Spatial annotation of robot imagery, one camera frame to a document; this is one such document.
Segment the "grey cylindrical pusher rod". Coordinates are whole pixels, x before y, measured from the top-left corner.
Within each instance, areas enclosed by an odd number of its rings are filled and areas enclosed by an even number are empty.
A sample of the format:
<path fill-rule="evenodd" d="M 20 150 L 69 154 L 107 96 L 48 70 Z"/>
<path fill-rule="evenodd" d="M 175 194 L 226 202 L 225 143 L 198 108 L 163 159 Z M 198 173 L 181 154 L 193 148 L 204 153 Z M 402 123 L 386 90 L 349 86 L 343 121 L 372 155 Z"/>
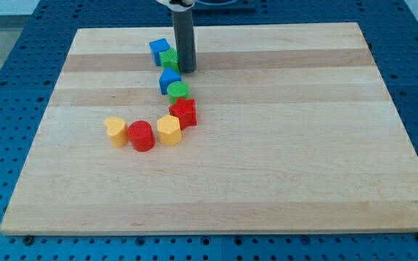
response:
<path fill-rule="evenodd" d="M 172 22 L 179 58 L 179 70 L 192 73 L 197 69 L 192 11 L 172 11 Z"/>

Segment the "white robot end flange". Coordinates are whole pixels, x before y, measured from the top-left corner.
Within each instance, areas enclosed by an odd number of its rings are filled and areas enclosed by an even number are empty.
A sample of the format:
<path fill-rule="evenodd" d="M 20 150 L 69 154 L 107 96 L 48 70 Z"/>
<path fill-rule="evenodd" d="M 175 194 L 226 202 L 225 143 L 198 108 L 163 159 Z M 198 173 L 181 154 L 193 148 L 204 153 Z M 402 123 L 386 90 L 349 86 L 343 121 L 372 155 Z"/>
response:
<path fill-rule="evenodd" d="M 185 12 L 191 9 L 196 0 L 156 0 L 159 4 L 162 4 L 169 8 L 173 12 Z"/>

